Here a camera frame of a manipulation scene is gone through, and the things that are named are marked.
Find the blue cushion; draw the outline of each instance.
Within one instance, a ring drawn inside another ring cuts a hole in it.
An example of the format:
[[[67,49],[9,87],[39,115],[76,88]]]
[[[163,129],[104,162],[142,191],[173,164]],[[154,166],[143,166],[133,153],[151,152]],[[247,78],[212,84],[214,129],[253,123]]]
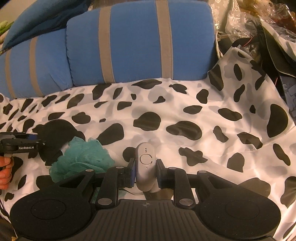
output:
[[[32,41],[37,41],[35,54]],[[36,76],[42,96],[73,86],[66,54],[65,29],[24,41],[0,56],[0,93],[6,97],[40,96],[35,91],[32,75]],[[8,88],[9,82],[13,93]]]
[[[40,34],[65,28],[67,21],[87,11],[91,0],[37,0],[13,23],[3,49]]]
[[[205,2],[169,1],[173,79],[199,80],[216,61],[212,12]],[[67,23],[67,55],[75,86],[104,83],[99,49],[101,9]],[[162,77],[155,1],[115,4],[110,14],[110,51],[115,82]]]

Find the cow print fabric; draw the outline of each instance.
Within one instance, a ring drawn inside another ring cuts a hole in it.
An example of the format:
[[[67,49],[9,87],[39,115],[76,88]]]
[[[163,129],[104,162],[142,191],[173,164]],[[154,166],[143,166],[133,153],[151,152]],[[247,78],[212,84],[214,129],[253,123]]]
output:
[[[0,97],[0,131],[26,131],[46,141],[40,153],[15,155],[11,184],[0,195],[8,213],[20,198],[52,184],[50,166],[78,136],[99,140],[121,166],[138,144],[149,142],[166,167],[207,170],[274,201],[282,216],[276,240],[295,229],[296,128],[270,78],[238,48],[203,80],[160,78],[44,98]],[[124,198],[145,195],[128,190]]]

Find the human hand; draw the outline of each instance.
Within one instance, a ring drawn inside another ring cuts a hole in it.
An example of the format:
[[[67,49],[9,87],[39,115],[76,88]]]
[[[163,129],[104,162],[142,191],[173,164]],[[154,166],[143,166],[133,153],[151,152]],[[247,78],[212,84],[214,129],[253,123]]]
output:
[[[5,167],[0,171],[0,190],[8,189],[11,180],[11,170],[14,165],[13,158],[0,156],[0,167]]]

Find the green object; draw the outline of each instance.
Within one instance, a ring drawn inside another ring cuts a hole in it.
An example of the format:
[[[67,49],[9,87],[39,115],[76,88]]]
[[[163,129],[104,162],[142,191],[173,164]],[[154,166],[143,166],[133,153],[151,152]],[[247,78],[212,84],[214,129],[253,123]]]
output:
[[[2,34],[4,34],[7,30],[9,30],[12,24],[13,24],[13,22],[10,23],[10,24],[8,24],[8,25],[7,25],[6,27],[4,27],[2,30],[0,30],[0,36],[1,36]]]
[[[7,24],[8,24],[7,21],[3,21],[3,22],[1,22],[1,23],[0,23],[0,30],[2,30],[3,28],[5,28]]]
[[[114,165],[115,161],[98,140],[90,138],[85,142],[79,137],[74,137],[64,155],[52,164],[49,175],[56,183],[86,169],[102,173]]]

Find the silver screw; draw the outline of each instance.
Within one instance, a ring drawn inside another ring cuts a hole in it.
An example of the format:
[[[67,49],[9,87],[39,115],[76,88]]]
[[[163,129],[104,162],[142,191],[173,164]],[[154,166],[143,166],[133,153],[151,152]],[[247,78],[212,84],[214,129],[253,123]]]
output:
[[[110,205],[111,203],[112,203],[112,200],[110,198],[101,198],[98,200],[98,204],[102,206],[107,206],[107,205]]]
[[[182,198],[182,199],[179,201],[179,203],[180,203],[181,205],[183,205],[183,206],[190,206],[190,205],[192,205],[194,202],[193,202],[191,199],[189,199],[189,198]]]

